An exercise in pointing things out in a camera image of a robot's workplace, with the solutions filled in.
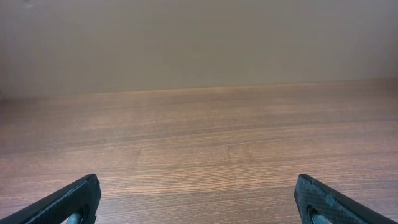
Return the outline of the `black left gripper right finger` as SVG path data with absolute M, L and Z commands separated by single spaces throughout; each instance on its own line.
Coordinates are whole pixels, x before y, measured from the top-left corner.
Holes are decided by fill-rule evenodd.
M 397 224 L 307 174 L 300 174 L 294 198 L 302 224 Z

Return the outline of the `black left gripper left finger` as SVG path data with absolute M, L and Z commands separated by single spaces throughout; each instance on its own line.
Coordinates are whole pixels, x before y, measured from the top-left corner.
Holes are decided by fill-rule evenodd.
M 101 189 L 96 174 L 88 174 L 39 201 L 1 219 L 3 224 L 94 224 Z

